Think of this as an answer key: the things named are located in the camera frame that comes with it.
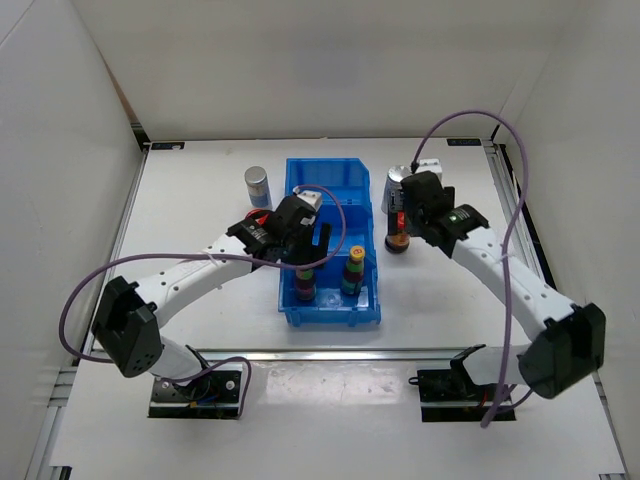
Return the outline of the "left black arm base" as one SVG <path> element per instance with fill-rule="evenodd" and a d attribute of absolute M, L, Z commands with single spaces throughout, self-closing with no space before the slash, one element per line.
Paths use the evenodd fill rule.
<path fill-rule="evenodd" d="M 186 385 L 155 380 L 147 416 L 151 419 L 238 420 L 245 408 L 252 365 L 234 356 L 214 363 L 196 354 L 205 374 Z"/>

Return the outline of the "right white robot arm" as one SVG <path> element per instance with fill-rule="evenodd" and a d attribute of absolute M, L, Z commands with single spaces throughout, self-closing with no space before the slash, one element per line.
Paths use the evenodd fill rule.
<path fill-rule="evenodd" d="M 516 320 L 528 343 L 470 347 L 451 360 L 449 387 L 470 400 L 486 385 L 525 385 L 553 399 L 604 363 L 606 317 L 595 304 L 578 305 L 554 290 L 504 249 L 488 220 L 431 171 L 400 183 L 410 236 L 436 247 L 472 273 Z"/>

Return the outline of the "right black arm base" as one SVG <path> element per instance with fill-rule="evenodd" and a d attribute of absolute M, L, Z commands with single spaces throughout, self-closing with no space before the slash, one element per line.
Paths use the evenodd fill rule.
<path fill-rule="evenodd" d="M 488 354 L 488 371 L 481 367 L 471 375 L 464 362 L 471 356 Z M 418 389 L 424 423 L 480 422 L 496 403 L 501 349 L 476 344 L 451 359 L 418 362 L 408 383 Z"/>

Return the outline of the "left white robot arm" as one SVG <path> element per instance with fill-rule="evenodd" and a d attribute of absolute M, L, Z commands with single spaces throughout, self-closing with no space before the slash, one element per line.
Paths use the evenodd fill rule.
<path fill-rule="evenodd" d="M 173 382 L 188 400 L 202 398 L 210 386 L 203 360 L 162 336 L 162 329 L 212 290 L 262 266 L 315 266 L 327 254 L 331 231 L 323 225 L 320 243 L 313 242 L 321 205 L 320 193 L 302 190 L 264 217 L 232 225 L 200 254 L 143 279 L 112 279 L 94 320 L 95 338 L 124 377 L 149 372 Z"/>

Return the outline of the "yellow-capped sauce bottle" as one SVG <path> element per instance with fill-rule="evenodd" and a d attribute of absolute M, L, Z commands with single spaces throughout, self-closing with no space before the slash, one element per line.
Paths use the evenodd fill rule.
<path fill-rule="evenodd" d="M 316 296 L 316 275 L 313 269 L 296 270 L 294 278 L 295 295 L 300 301 L 311 301 Z"/>
<path fill-rule="evenodd" d="M 341 281 L 341 290 L 345 295 L 355 296 L 360 293 L 364 280 L 365 257 L 366 250 L 363 246 L 354 245 L 350 248 Z"/>

